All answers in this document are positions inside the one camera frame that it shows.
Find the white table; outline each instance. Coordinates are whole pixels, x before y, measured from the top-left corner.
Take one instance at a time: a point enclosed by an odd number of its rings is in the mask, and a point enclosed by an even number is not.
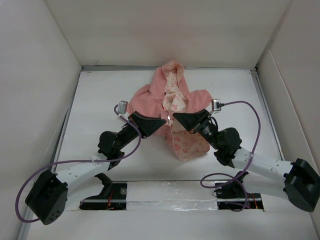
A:
[[[140,87],[151,83],[153,74],[154,70],[82,72],[58,160],[103,159],[103,155],[97,154],[100,134],[104,131],[118,132],[124,124],[114,115],[114,105],[120,100],[129,101]],[[281,159],[269,118],[264,114],[259,92],[249,70],[187,69],[185,78],[190,91],[206,89],[223,103],[236,100],[250,102],[261,118],[262,129],[256,153]],[[216,119],[220,129],[235,127],[242,139],[242,146],[252,148],[258,124],[248,106],[226,106],[216,115]],[[136,143],[136,140],[133,141],[124,151],[129,153]],[[56,170],[69,166],[58,165]],[[144,187],[140,190],[131,188],[131,196],[144,198],[141,194],[145,190],[148,196],[160,199],[166,195],[166,189],[162,192],[163,189],[159,189],[161,186],[156,187],[152,181],[183,181],[186,184],[180,186],[181,192],[194,192],[199,200],[207,200],[211,194],[208,189],[186,181],[198,181],[214,172],[235,175],[238,170],[220,165],[212,149],[203,157],[182,162],[166,147],[163,137],[151,136],[142,141],[133,156],[121,161],[106,174],[113,181],[129,181],[129,185],[141,181]],[[142,207],[140,210],[130,210],[128,207],[126,211],[113,212],[78,210],[77,204],[81,199],[97,194],[101,188],[99,181],[92,179],[71,192],[69,207],[62,216],[48,226],[40,222],[33,223],[27,239],[318,239],[307,212],[296,209],[288,201],[264,195],[265,212],[245,210],[234,213],[215,210],[214,207],[211,210],[193,211],[174,211],[161,207]]]

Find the white wall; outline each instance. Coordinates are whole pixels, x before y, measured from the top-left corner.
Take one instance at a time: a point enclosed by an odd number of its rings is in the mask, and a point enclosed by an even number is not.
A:
[[[19,234],[15,197],[50,161],[80,70],[43,0],[0,0],[0,240]]]
[[[254,67],[289,0],[45,0],[82,65]]]
[[[320,169],[320,1],[293,0],[266,50],[259,77],[287,160]],[[312,214],[320,233],[320,204]]]

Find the garment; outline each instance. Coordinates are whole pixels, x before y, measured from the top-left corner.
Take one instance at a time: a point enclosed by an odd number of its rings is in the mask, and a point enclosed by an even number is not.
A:
[[[171,61],[158,67],[151,85],[140,88],[130,103],[127,112],[139,112],[147,117],[165,119],[167,123],[155,135],[165,136],[167,146],[182,161],[207,153],[210,145],[200,134],[190,134],[173,118],[173,113],[195,113],[206,108],[212,97],[207,90],[189,92],[184,67]]]

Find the screw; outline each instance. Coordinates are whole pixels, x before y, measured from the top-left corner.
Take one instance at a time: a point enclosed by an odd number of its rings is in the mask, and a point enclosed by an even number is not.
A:
[[[127,194],[127,189],[125,187],[120,189],[120,194],[121,195],[126,195]]]

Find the pink cloth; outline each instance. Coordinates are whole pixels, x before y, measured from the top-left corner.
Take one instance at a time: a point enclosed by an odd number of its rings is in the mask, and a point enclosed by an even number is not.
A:
[[[147,84],[135,93],[127,112],[137,111],[147,117],[165,119],[167,124],[155,135],[165,136],[168,147],[180,160],[187,161],[207,153],[210,145],[200,134],[186,131],[173,118],[173,113],[198,112],[206,108],[211,99],[207,90],[189,92],[184,67],[177,61],[171,61],[156,69],[151,85]]]

